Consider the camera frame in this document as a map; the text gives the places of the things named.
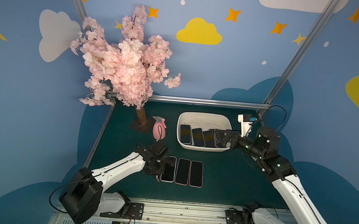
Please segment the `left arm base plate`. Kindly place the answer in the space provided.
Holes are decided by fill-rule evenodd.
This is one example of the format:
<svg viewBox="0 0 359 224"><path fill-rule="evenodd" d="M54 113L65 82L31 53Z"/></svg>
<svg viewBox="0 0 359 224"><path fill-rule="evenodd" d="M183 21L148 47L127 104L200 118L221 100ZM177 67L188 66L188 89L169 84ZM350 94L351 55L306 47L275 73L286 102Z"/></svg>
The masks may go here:
<svg viewBox="0 0 359 224"><path fill-rule="evenodd" d="M141 220L144 208L145 204L143 203L126 203L119 212L103 212L100 213L100 217L126 219L132 216L135 220Z"/></svg>

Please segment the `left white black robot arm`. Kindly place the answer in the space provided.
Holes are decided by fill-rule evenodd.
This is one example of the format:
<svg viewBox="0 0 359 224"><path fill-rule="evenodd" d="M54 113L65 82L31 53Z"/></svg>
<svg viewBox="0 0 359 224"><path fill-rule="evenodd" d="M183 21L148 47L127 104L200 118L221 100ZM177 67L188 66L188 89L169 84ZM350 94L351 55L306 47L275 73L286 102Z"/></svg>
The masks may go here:
<svg viewBox="0 0 359 224"><path fill-rule="evenodd" d="M108 166L80 169L59 197L65 212L75 224L82 224L94 215L128 216L130 199L122 192L105 191L122 179L138 172L157 176L163 174L168 147L157 141L150 147L138 147L125 158Z"/></svg>

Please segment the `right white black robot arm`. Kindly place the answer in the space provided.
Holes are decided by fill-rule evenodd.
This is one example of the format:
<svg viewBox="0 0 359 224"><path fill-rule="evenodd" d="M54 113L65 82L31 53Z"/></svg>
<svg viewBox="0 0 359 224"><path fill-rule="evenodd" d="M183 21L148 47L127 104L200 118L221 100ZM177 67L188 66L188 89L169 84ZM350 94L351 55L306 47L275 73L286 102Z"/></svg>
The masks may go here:
<svg viewBox="0 0 359 224"><path fill-rule="evenodd" d="M281 138L273 128L260 127L255 140L232 130L214 131L215 140L251 156L286 202L298 224L327 224L303 188L296 170L279 153ZM259 203L246 206L254 224L285 224Z"/></svg>

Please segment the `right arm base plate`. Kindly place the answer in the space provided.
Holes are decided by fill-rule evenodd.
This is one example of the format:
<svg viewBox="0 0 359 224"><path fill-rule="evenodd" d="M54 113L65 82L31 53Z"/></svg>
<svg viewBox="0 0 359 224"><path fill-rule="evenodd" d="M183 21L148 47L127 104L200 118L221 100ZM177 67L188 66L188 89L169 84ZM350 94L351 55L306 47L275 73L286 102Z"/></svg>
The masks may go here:
<svg viewBox="0 0 359 224"><path fill-rule="evenodd" d="M255 224L251 211L229 208L225 211L227 224Z"/></svg>

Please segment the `white plastic storage box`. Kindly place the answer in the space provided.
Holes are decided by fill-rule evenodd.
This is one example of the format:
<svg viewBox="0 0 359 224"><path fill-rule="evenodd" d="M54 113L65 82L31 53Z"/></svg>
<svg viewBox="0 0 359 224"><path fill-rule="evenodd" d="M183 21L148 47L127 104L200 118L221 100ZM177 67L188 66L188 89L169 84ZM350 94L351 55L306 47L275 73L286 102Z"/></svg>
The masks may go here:
<svg viewBox="0 0 359 224"><path fill-rule="evenodd" d="M205 152L224 152L229 150L230 146L226 148L208 148L208 147L196 147L194 142L192 144L184 144L180 141L181 125L189 125L191 128L201 128L203 131L209 129L219 129L219 130L232 130L231 123L227 117L220 114L204 113L204 112L183 112L179 115L177 120L177 141L180 146L184 149L192 151L205 151Z"/></svg>

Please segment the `white case phone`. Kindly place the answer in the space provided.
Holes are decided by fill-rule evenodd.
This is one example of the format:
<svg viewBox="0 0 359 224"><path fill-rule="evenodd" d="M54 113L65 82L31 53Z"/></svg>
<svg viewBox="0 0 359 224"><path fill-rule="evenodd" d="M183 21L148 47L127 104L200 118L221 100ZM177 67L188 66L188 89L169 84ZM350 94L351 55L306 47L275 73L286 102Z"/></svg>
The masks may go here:
<svg viewBox="0 0 359 224"><path fill-rule="evenodd" d="M175 180L177 158L174 156L167 156L165 158L165 169L160 176L161 182L173 183Z"/></svg>

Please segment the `pink case phone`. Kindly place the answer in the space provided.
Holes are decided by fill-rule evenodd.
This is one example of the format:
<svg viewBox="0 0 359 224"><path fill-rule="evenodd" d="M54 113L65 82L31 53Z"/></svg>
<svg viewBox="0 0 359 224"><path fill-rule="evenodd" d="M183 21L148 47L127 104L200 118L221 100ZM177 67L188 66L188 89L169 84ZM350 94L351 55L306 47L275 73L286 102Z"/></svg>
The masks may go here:
<svg viewBox="0 0 359 224"><path fill-rule="evenodd" d="M175 183L178 185L186 186L189 181L189 172L191 167L191 161L187 159L179 159L177 164L177 171L175 177Z"/></svg>
<svg viewBox="0 0 359 224"><path fill-rule="evenodd" d="M192 161L189 172L189 185L195 188L203 186L203 168L204 165L199 161Z"/></svg>

